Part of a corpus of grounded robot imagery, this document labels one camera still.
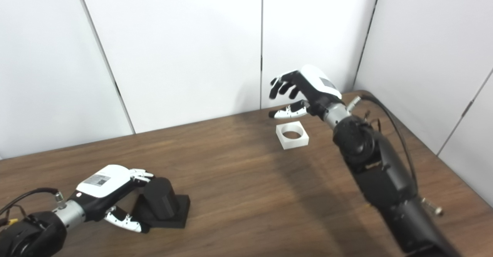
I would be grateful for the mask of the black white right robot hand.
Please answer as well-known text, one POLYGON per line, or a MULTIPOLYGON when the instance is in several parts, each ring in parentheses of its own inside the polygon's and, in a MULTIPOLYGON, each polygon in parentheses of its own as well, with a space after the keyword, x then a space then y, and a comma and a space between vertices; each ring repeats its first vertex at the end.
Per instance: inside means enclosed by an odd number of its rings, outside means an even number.
POLYGON ((278 111, 270 111, 269 117, 274 119, 289 119, 310 114, 324 120, 331 104, 343 102, 340 91, 320 69, 312 65, 283 73, 275 77, 270 85, 270 99, 275 99, 277 95, 285 95, 288 91, 290 99, 295 99, 298 94, 305 97, 278 111))

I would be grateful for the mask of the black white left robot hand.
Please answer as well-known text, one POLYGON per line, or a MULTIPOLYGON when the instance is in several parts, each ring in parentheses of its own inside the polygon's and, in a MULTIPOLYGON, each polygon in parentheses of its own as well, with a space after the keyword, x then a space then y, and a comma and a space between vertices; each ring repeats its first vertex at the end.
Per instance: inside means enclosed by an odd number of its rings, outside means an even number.
POLYGON ((128 169, 110 164, 79 183, 66 203, 67 211, 58 216, 67 228, 72 223, 105 220, 129 231, 148 233, 150 227, 117 206, 117 203, 137 188, 145 187, 155 178, 144 169, 128 169))

